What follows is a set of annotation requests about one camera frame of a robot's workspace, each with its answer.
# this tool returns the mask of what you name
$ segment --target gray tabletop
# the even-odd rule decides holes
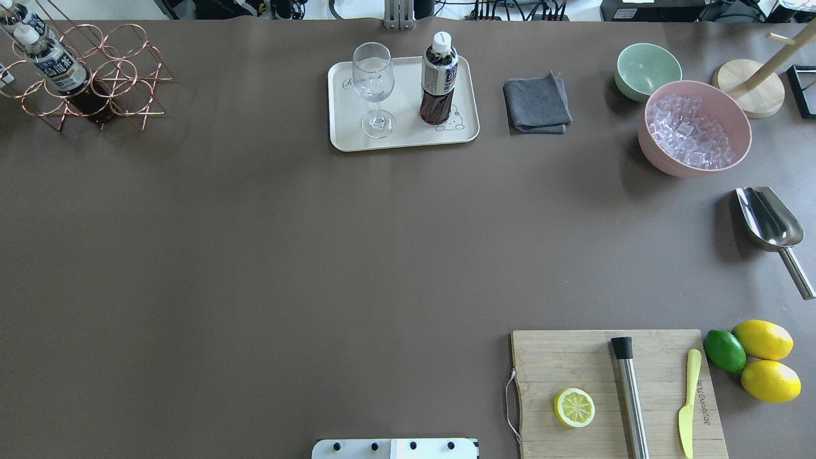
[[[728,449],[812,457],[816,304],[748,242],[733,189],[775,189],[816,276],[816,124],[788,93],[751,121],[736,168],[677,179],[646,162],[642,105],[612,79],[633,42],[708,82],[727,60],[767,60],[781,45],[766,32],[801,26],[144,26],[177,77],[147,131],[75,119],[60,134],[0,100],[2,456],[305,458],[316,439],[467,436],[512,458],[512,330],[766,319],[794,336],[785,363],[803,391],[762,403],[713,371]],[[479,136],[334,149],[327,70],[369,40],[418,55],[440,29],[471,65]],[[519,135],[502,84],[550,69],[574,122]]]

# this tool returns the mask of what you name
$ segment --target wine glass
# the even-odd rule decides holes
[[[362,131],[371,138],[382,139],[394,131],[394,115],[379,108],[394,90],[394,66],[391,52],[382,43],[363,43],[352,58],[354,90],[363,99],[376,102],[377,109],[362,117]]]

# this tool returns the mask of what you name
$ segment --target black muddler tip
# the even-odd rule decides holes
[[[614,350],[614,357],[618,360],[632,358],[632,337],[619,336],[612,338],[612,350]]]

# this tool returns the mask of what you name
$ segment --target wine glass base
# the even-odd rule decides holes
[[[394,132],[396,123],[388,111],[380,110],[377,116],[377,110],[371,110],[362,117],[362,131],[372,139],[382,139]]]

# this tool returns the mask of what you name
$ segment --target folded towel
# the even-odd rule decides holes
[[[572,122],[564,82],[552,72],[544,78],[517,78],[504,84],[513,126],[525,134],[564,134]]]

